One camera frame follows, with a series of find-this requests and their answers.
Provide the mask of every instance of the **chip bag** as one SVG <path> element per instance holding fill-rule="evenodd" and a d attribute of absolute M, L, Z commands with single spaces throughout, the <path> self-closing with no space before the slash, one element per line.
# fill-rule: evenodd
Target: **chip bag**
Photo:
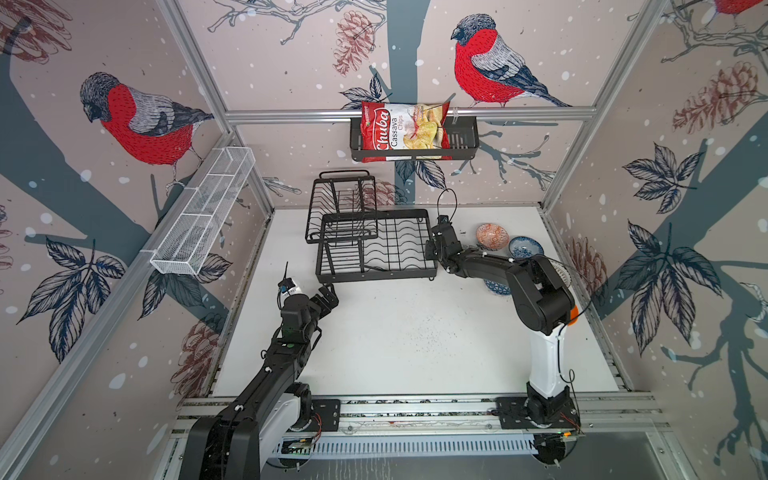
<path fill-rule="evenodd" d="M 449 104 L 362 103 L 363 150 L 431 150 L 450 148 L 443 122 Z M 363 162 L 410 160 L 411 157 L 366 157 Z M 418 159 L 450 157 L 419 156 Z"/>

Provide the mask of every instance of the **bullfinch illustration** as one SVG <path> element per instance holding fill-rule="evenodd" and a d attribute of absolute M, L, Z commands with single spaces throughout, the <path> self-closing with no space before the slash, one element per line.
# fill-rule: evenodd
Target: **bullfinch illustration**
<path fill-rule="evenodd" d="M 691 2 L 681 5 L 677 9 L 682 10 L 683 8 L 690 7 L 692 5 L 695 5 L 703 1 L 704 0 L 692 0 Z M 710 0 L 710 3 L 714 3 L 715 13 L 714 15 L 712 15 L 712 18 L 710 18 L 710 20 L 707 22 L 707 24 L 704 27 L 705 28 L 709 27 L 710 23 L 715 19 L 715 17 L 717 17 L 718 13 L 724 13 L 724 14 L 733 16 L 733 25 L 734 25 L 733 30 L 736 30 L 737 28 L 744 28 L 743 25 L 738 24 L 736 20 L 736 16 L 739 15 L 741 12 L 744 12 L 745 10 L 752 8 L 753 6 L 757 5 L 762 1 L 763 0 Z"/>
<path fill-rule="evenodd" d="M 475 99 L 472 106 L 484 101 L 503 107 L 512 98 L 539 97 L 559 107 L 570 107 L 550 95 L 525 66 L 525 59 L 504 43 L 490 15 L 462 18 L 451 39 L 456 40 L 456 81 Z"/>
<path fill-rule="evenodd" d="M 197 127 L 212 119 L 197 108 L 184 107 L 165 95 L 145 94 L 104 72 L 94 73 L 80 88 L 80 100 L 88 120 L 101 120 L 104 128 L 136 160 L 150 165 L 173 165 L 192 150 Z"/>

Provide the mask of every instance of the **black mounting plate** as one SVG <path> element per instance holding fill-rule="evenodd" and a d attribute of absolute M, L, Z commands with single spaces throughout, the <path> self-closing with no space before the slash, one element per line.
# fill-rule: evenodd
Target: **black mounting plate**
<path fill-rule="evenodd" d="M 499 423 L 502 424 L 502 430 L 539 429 L 544 426 L 536 425 L 528 417 L 528 409 L 525 407 L 527 400 L 527 396 L 498 397 L 496 399 L 496 414 Z M 566 400 L 561 413 L 565 415 L 565 419 L 559 416 L 546 428 L 575 430 L 575 425 L 581 425 L 581 419 L 579 419 L 572 398 L 569 397 Z"/>
<path fill-rule="evenodd" d="M 314 419 L 314 414 L 320 416 L 320 421 L 323 422 L 324 432 L 338 432 L 339 431 L 339 413 L 341 412 L 341 400 L 335 399 L 320 399 L 312 400 L 312 420 L 310 424 L 302 430 L 302 432 L 317 432 L 317 420 Z"/>

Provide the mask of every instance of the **orange patterned bowl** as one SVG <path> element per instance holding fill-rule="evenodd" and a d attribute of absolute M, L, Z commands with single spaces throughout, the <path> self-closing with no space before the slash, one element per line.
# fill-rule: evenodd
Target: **orange patterned bowl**
<path fill-rule="evenodd" d="M 509 243 L 509 234 L 495 223 L 484 223 L 475 234 L 480 245 L 487 250 L 499 250 Z"/>

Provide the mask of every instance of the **bowl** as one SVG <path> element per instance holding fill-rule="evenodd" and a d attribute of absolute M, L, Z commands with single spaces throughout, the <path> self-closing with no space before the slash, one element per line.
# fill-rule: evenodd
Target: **bowl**
<path fill-rule="evenodd" d="M 506 285 L 501 285 L 500 283 L 492 282 L 491 280 L 485 280 L 485 286 L 488 287 L 488 290 L 491 290 L 496 295 L 512 295 L 512 292 L 509 290 L 509 287 Z"/>
<path fill-rule="evenodd" d="M 509 233 L 495 223 L 484 223 L 478 227 L 477 236 L 480 246 L 487 250 L 500 250 L 509 242 Z"/>
<path fill-rule="evenodd" d="M 509 253 L 512 258 L 530 258 L 534 255 L 544 255 L 544 249 L 530 237 L 515 237 L 509 241 Z"/>

